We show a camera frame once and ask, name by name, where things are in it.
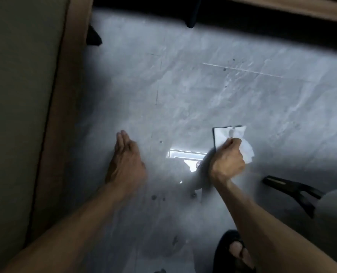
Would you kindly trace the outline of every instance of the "person's left arm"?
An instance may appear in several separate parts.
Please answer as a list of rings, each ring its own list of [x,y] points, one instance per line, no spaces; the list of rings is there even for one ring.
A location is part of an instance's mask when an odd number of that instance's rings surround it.
[[[90,201],[22,250],[2,273],[69,271],[84,255],[114,210],[137,190],[145,178],[146,169],[137,144],[125,131],[117,133],[107,183]]]

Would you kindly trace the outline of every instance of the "wooden frame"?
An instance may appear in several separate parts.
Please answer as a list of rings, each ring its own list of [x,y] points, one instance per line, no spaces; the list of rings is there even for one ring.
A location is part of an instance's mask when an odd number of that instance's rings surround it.
[[[26,243],[43,234],[55,220],[73,137],[92,5],[93,0],[69,0],[67,6]]]
[[[278,9],[297,14],[337,22],[337,1],[332,0],[234,0],[265,8]]]

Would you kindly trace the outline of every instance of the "paper towel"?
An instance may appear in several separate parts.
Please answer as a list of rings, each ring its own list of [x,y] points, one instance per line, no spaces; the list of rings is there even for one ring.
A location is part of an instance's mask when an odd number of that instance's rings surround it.
[[[246,126],[229,126],[229,127],[216,127],[214,128],[214,144],[215,149],[218,150],[223,143],[228,138],[239,138],[242,140],[240,144],[239,151],[243,155],[243,160],[246,164],[252,162],[252,157],[254,157],[254,152],[252,146],[249,142],[243,138],[244,131],[246,131]]]

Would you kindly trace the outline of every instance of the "gray fabric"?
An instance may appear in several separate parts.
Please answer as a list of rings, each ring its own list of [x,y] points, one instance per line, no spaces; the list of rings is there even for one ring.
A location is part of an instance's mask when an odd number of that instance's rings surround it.
[[[317,203],[311,241],[337,261],[337,190]]]
[[[0,266],[23,246],[67,0],[0,0]]]

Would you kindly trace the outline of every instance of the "black slipper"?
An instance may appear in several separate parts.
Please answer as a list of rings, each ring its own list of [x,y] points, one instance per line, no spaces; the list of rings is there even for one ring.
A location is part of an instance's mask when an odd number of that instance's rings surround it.
[[[228,273],[228,272],[234,273],[237,270],[236,267],[237,258],[234,257],[229,252],[229,246],[235,241],[239,241],[242,244],[243,246],[242,251],[243,251],[243,249],[245,248],[244,242],[240,238],[240,234],[238,233],[238,231],[229,230],[222,236],[214,255],[213,273]],[[256,272],[256,270],[250,269],[248,267],[248,270],[245,270],[245,272],[254,273]]]

